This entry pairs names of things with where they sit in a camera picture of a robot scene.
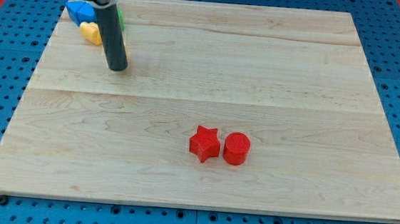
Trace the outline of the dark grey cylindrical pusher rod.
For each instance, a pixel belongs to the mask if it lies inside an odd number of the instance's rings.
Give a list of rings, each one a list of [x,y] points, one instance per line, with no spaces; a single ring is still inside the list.
[[[117,5],[113,4],[104,9],[96,9],[96,18],[108,68],[115,72],[127,69],[128,58]]]

